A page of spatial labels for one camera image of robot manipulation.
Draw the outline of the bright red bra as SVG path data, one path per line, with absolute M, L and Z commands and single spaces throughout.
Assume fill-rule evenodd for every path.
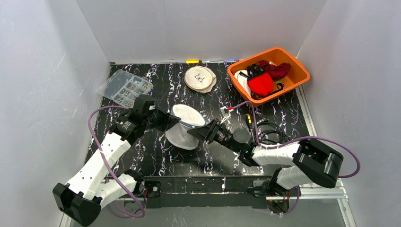
M 268 73 L 248 79 L 247 85 L 250 90 L 260 96 L 268 96 L 274 89 L 274 82 Z

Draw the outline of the dark red bra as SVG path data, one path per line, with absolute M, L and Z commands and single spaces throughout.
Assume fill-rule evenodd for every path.
M 286 62 L 276 65 L 271 61 L 261 60 L 256 62 L 256 65 L 267 72 L 273 80 L 283 79 L 291 70 L 291 64 Z

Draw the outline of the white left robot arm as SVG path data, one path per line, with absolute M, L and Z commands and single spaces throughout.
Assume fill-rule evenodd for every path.
M 144 217 L 145 209 L 134 195 L 143 176 L 132 169 L 116 176 L 112 167 L 146 130 L 165 132 L 179 121 L 179 117 L 160 109 L 154 97 L 140 95 L 132 108 L 122 108 L 102 142 L 90 127 L 98 149 L 71 179 L 55 185 L 52 193 L 58 209 L 81 226 L 88 227 L 104 207 L 127 194 L 141 210 L 132 217 Z

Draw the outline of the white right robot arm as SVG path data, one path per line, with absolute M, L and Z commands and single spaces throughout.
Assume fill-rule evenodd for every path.
M 307 183 L 334 188 L 344 159 L 340 152 L 312 137 L 298 138 L 276 146 L 260 146 L 246 128 L 230 132 L 218 120 L 187 132 L 199 141 L 215 141 L 237 153 L 246 166 L 281 165 L 282 168 L 274 172 L 268 186 L 278 191 L 287 191 Z

